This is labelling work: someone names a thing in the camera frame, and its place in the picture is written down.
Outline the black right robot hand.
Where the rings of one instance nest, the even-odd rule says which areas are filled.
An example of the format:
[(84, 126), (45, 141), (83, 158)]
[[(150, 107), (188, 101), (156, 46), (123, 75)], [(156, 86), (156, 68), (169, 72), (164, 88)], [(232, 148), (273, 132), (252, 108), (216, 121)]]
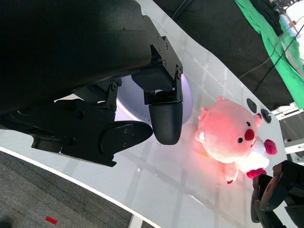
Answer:
[(282, 202), (285, 210), (298, 227), (304, 226), (304, 167), (285, 160), (273, 167), (273, 177), (260, 174), (253, 179), (251, 220), (264, 228), (285, 228), (275, 214)]

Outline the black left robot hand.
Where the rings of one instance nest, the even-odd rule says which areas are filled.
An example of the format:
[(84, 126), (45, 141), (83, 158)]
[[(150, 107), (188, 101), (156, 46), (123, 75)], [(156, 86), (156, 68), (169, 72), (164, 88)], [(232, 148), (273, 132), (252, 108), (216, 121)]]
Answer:
[(113, 167), (181, 135), (182, 63), (134, 0), (3, 0), (0, 127), (35, 149)]

